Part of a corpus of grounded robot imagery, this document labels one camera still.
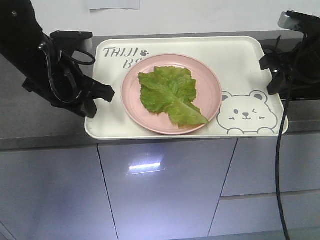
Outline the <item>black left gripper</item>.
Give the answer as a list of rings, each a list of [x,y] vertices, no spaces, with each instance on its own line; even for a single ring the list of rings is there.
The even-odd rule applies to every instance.
[[[95,57],[87,50],[61,50],[51,42],[40,42],[23,50],[23,88],[34,92],[57,108],[75,110],[80,117],[94,118],[94,99],[111,103],[115,91],[88,76],[80,65],[91,66]]]

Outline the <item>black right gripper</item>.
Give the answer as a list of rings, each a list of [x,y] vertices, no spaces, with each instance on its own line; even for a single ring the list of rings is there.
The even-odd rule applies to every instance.
[[[269,95],[286,95],[292,86],[316,85],[320,83],[320,34],[303,34],[290,52],[266,53],[260,60],[261,70],[278,72],[267,86]]]

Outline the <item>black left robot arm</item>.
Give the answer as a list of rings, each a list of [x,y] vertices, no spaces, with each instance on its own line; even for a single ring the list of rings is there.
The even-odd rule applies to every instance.
[[[23,88],[80,117],[93,118],[96,99],[110,103],[115,91],[85,74],[81,65],[96,62],[88,52],[88,31],[43,32],[29,0],[0,2],[0,53],[26,80]]]

